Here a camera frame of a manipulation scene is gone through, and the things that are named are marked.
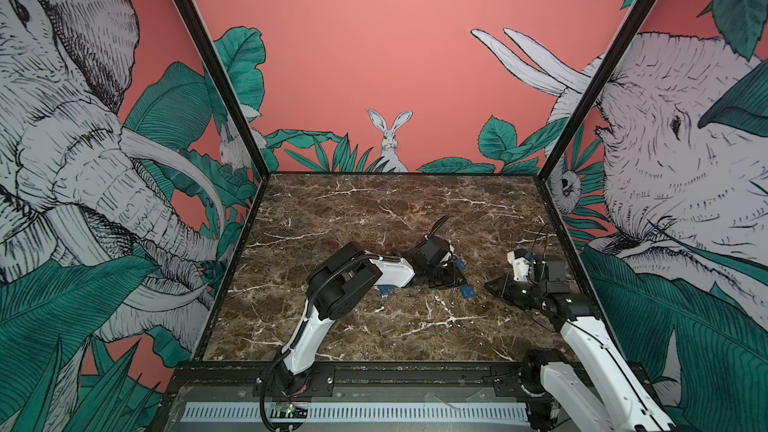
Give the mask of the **blue padlock front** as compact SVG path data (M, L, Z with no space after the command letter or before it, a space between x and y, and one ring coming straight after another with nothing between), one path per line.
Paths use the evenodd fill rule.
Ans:
M466 285L460 289L462 296L469 300L476 296L475 289L471 285Z

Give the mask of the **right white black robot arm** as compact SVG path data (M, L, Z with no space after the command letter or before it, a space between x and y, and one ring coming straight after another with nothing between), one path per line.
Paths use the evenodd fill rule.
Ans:
M555 349L530 349L516 369L535 431L552 431L561 412L581 431L674 431L673 419L637 377L599 317L594 301L572 290L562 261L521 249L512 270L486 283L494 297L523 312L538 311L577 357Z

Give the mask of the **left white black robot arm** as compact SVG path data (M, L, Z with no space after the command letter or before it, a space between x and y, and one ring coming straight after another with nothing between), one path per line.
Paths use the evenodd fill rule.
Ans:
M461 288L467 284L464 269L453 246L434 234L394 256L367 251L355 241L346 244L307 277L300 320L288 342L276 353L263 382L285 396L302 393L332 325L351 312L371 289L413 285Z

